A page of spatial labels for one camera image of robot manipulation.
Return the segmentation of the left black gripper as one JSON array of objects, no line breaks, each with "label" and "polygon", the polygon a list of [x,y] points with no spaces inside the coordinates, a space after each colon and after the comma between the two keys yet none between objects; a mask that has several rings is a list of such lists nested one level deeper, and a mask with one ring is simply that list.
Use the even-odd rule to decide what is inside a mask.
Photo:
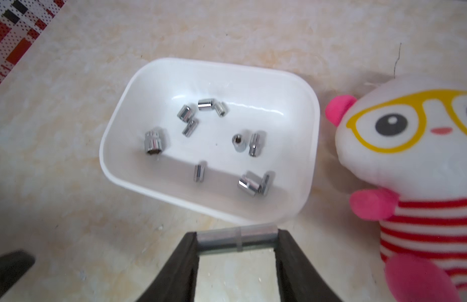
[{"label": "left black gripper", "polygon": [[35,264],[35,257],[24,250],[0,255],[0,298]]}]

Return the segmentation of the short wide chrome socket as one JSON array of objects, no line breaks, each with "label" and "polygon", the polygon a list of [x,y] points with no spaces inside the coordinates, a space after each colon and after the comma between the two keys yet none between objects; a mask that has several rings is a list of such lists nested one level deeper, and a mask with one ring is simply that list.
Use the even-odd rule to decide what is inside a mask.
[{"label": "short wide chrome socket", "polygon": [[184,123],[189,123],[189,121],[194,117],[194,110],[188,105],[184,105],[178,112],[177,117]]}]

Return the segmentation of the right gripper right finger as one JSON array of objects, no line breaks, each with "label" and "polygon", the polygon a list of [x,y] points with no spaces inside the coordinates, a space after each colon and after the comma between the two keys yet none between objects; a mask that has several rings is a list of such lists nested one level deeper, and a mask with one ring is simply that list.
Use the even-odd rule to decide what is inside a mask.
[{"label": "right gripper right finger", "polygon": [[287,230],[278,231],[277,284],[281,301],[341,302]]}]

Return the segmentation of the slim chrome socket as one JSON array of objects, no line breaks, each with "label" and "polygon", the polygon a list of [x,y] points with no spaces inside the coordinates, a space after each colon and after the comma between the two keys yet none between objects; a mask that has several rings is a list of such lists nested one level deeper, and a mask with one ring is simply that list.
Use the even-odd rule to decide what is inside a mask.
[{"label": "slim chrome socket", "polygon": [[189,138],[192,133],[195,131],[196,127],[198,126],[198,123],[199,121],[195,118],[192,118],[189,120],[189,122],[187,123],[185,129],[183,130],[182,134]]}]

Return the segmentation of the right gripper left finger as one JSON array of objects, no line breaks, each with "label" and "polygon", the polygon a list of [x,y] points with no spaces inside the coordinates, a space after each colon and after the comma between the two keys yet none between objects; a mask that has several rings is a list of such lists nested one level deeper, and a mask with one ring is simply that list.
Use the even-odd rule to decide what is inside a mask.
[{"label": "right gripper left finger", "polygon": [[198,240],[188,232],[138,301],[194,301],[199,268]]}]

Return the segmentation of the large chrome socket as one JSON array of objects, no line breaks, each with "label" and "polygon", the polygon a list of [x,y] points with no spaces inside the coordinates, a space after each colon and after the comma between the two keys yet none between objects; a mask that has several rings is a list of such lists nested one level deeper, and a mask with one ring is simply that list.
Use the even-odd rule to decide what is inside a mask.
[{"label": "large chrome socket", "polygon": [[144,149],[145,153],[150,156],[161,154],[164,151],[159,131],[150,130],[145,133]]}]

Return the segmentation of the small chrome socket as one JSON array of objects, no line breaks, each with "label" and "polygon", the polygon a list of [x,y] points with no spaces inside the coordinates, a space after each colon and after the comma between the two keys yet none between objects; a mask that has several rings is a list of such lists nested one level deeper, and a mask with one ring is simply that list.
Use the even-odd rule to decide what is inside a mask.
[{"label": "small chrome socket", "polygon": [[215,101],[213,104],[214,110],[217,112],[218,116],[223,118],[227,114],[227,108],[220,101]]}]

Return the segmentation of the wide chrome socket front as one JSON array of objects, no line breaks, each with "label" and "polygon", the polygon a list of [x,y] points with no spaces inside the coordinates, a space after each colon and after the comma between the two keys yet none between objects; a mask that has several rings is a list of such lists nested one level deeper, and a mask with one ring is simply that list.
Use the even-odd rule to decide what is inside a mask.
[{"label": "wide chrome socket front", "polygon": [[262,186],[254,181],[246,174],[242,175],[238,180],[238,187],[245,193],[255,196],[261,192]]}]

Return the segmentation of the long chrome deep socket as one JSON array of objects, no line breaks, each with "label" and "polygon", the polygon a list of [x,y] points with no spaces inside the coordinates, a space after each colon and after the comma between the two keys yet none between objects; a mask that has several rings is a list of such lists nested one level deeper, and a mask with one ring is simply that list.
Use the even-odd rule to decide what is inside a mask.
[{"label": "long chrome deep socket", "polygon": [[237,226],[196,233],[199,254],[221,254],[267,249],[277,243],[276,225]]}]

